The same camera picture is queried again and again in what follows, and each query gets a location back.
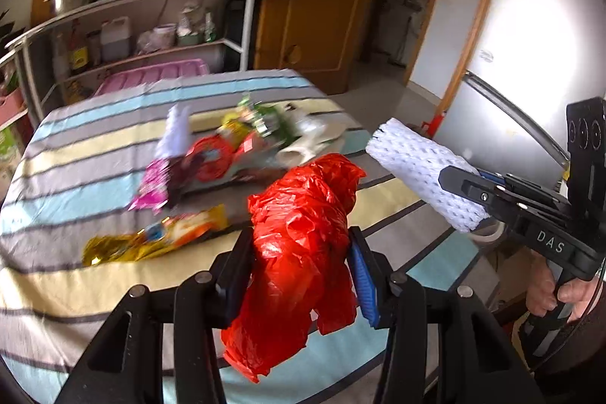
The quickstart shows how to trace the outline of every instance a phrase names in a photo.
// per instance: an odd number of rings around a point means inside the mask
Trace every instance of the crumpled red bag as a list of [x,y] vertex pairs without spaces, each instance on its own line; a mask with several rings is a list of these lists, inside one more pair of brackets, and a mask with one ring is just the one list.
[[347,215],[365,175],[328,154],[248,198],[256,262],[240,315],[221,339],[225,359],[251,381],[305,347],[311,310],[322,335],[355,320]]

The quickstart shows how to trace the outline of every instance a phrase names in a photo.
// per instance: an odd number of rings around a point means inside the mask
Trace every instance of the table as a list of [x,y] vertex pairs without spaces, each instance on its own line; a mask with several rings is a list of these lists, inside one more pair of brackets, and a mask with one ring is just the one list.
[[[214,184],[184,198],[172,213],[225,203],[231,230],[165,256],[134,263],[81,265],[90,237],[138,231],[151,211],[127,206],[177,101],[190,105],[196,137],[220,124],[226,109],[253,99],[300,108],[347,123],[342,153],[364,168],[350,225],[374,250],[425,286],[454,289],[464,281],[486,301],[496,274],[467,236],[454,232],[428,204],[364,152],[369,133],[306,79],[291,70],[211,74],[159,81],[101,95],[53,111],[25,150],[0,212],[0,354],[22,387],[51,403],[86,347],[130,286],[152,291],[179,285],[228,251],[247,224],[246,198],[259,184]],[[164,328],[165,402],[175,402],[172,325]],[[387,339],[358,314],[354,324],[321,336],[251,384],[223,359],[230,403],[371,402]],[[430,328],[428,378],[437,366]],[[217,345],[220,355],[222,346]]]

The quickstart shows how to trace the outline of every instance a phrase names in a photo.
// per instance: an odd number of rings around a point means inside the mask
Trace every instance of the screw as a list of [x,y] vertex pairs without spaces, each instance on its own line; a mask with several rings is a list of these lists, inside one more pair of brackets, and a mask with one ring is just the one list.
[[471,298],[473,290],[469,286],[461,285],[456,289],[456,292],[461,298]]
[[143,285],[135,285],[128,290],[128,294],[132,298],[139,298],[145,294],[145,286]]
[[389,277],[392,280],[392,283],[396,283],[396,285],[403,285],[407,282],[408,277],[404,273],[400,273],[399,271],[393,271]]
[[208,271],[200,271],[196,276],[194,276],[196,283],[200,285],[204,285],[206,283],[210,283],[213,280],[213,275]]

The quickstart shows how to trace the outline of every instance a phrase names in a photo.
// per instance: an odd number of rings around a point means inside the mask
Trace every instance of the pink plastic crate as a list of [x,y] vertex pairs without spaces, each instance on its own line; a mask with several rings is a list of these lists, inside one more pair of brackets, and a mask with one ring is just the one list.
[[108,76],[95,93],[95,96],[113,93],[126,87],[155,83],[160,79],[177,79],[178,77],[203,76],[206,74],[210,74],[210,70],[201,58],[154,64],[153,66],[124,70]]

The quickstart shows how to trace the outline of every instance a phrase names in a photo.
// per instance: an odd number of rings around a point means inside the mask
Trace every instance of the refrigerator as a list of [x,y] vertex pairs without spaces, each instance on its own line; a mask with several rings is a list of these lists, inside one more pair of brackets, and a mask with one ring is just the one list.
[[552,188],[566,161],[566,105],[606,93],[603,0],[491,0],[435,141],[472,165]]

